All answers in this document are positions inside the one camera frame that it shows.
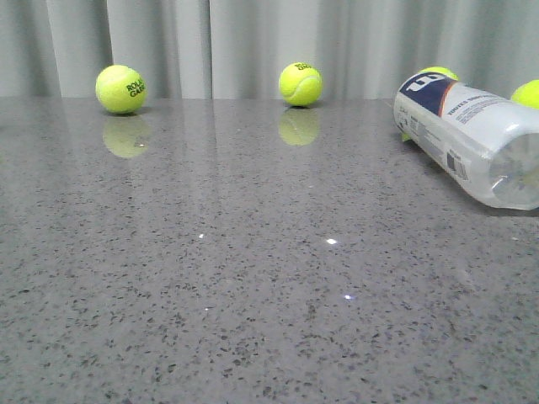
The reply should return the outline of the clear plastic tennis ball can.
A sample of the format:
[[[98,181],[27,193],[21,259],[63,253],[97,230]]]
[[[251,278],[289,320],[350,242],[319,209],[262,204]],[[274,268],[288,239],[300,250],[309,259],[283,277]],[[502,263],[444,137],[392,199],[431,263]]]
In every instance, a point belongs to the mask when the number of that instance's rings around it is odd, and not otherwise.
[[[470,196],[512,210],[538,206],[538,112],[438,72],[398,89],[394,120]]]

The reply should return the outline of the yellow tennis ball centre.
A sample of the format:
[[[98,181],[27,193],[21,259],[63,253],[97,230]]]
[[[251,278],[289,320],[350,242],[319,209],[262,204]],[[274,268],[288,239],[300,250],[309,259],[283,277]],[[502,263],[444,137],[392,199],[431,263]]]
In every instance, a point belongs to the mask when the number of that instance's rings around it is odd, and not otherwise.
[[[313,66],[294,62],[281,72],[279,89],[289,105],[308,106],[319,99],[323,91],[323,77]]]

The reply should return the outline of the yellow tennis ball far left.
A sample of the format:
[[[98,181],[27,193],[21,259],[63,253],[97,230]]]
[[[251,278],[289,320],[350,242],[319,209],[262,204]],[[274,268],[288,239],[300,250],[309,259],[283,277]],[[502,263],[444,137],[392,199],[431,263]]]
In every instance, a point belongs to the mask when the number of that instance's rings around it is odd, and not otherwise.
[[[112,65],[97,76],[95,93],[108,112],[129,114],[144,104],[147,86],[136,70],[124,65]]]

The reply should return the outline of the yellow Wilson tennis ball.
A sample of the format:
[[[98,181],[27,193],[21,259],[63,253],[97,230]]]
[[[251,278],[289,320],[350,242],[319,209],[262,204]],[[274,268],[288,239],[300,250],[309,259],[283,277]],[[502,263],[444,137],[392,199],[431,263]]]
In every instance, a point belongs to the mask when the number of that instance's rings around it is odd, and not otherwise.
[[[453,80],[459,81],[460,78],[449,68],[443,66],[429,66],[420,70],[420,72],[439,73]]]

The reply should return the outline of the yellow tennis ball far right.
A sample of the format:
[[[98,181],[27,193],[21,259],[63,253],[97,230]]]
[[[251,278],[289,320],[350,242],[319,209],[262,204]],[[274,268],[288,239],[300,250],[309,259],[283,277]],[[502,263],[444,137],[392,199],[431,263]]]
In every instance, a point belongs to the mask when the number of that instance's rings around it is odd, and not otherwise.
[[[520,85],[510,99],[526,107],[539,109],[539,80],[534,79]]]

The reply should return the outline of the grey pleated curtain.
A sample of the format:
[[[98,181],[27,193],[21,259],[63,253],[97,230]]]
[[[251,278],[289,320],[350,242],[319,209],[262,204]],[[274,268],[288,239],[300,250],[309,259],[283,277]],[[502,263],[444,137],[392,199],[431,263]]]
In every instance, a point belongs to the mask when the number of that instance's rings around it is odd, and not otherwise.
[[[390,98],[445,66],[508,95],[538,76],[535,1],[4,1],[2,96],[90,97],[112,64],[153,98],[277,98],[285,66],[326,99]]]

